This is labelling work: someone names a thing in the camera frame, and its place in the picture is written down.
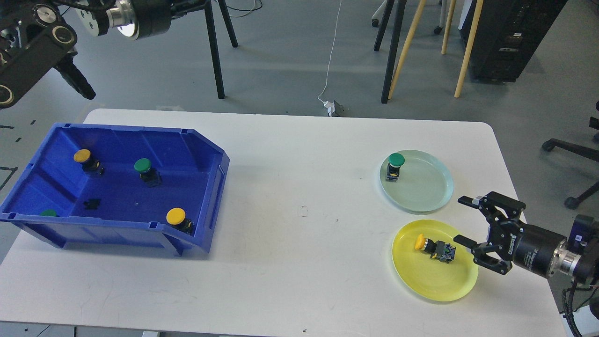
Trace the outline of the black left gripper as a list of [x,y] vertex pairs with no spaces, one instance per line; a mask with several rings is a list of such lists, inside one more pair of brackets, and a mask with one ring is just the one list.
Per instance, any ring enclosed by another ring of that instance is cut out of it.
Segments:
[[114,27],[131,40],[157,36],[169,30],[171,22],[204,9],[205,0],[116,0]]

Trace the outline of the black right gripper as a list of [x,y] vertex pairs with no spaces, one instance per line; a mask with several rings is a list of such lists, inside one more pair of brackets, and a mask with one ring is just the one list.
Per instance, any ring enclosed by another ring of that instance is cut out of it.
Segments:
[[521,201],[492,191],[475,198],[462,196],[458,203],[478,209],[489,224],[486,242],[464,235],[453,238],[471,251],[475,264],[502,275],[514,264],[545,278],[560,270],[565,236],[522,222],[526,205]]

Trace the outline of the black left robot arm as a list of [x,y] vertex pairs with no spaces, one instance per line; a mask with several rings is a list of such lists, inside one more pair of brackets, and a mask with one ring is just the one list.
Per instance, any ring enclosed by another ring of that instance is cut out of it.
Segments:
[[1,102],[15,105],[51,69],[92,100],[96,93],[73,63],[78,41],[60,6],[77,10],[94,36],[117,28],[133,40],[169,30],[171,22],[207,7],[205,0],[3,0],[1,2]]

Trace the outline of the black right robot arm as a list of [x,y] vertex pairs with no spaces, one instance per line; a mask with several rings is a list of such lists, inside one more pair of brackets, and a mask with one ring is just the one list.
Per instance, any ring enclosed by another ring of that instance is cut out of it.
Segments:
[[561,272],[572,278],[562,292],[563,315],[576,337],[581,335],[574,318],[576,291],[598,288],[598,222],[578,215],[569,237],[526,224],[520,216],[526,205],[498,192],[475,198],[462,196],[462,205],[477,209],[489,224],[487,241],[477,243],[463,235],[454,242],[468,248],[475,264],[505,275],[513,265],[544,278]]

